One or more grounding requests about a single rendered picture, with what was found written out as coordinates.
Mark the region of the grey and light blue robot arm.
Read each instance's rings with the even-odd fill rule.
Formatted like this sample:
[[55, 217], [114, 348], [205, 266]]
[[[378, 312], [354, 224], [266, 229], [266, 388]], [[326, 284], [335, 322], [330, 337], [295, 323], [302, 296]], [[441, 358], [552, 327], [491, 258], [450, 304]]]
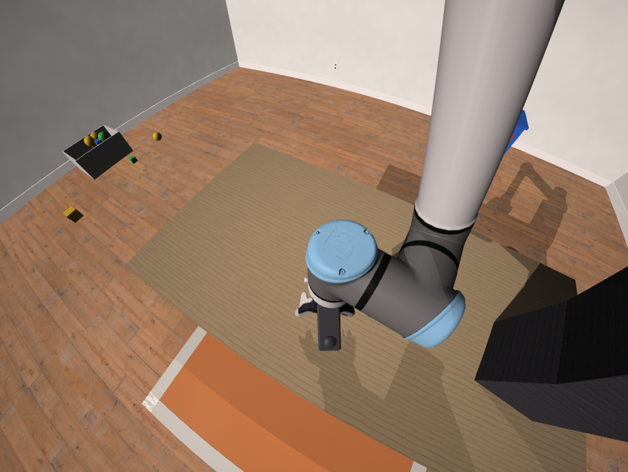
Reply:
[[341, 349], [346, 303], [425, 348], [457, 328], [464, 244], [564, 1], [445, 0], [420, 187], [397, 258], [350, 220], [325, 223], [309, 240], [304, 282], [317, 303], [320, 351]]

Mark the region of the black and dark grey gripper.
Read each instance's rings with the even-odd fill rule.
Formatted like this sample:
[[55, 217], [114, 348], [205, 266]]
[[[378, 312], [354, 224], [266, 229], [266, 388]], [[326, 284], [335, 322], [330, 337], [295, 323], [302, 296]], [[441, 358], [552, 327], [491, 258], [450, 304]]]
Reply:
[[[306, 292], [303, 292], [300, 300], [300, 308], [295, 311], [295, 315], [300, 318], [306, 314], [313, 314], [313, 312], [317, 313], [317, 303], [313, 298], [308, 298]], [[340, 313], [352, 317], [355, 315], [355, 309], [353, 309], [353, 306], [346, 303], [340, 307]]]

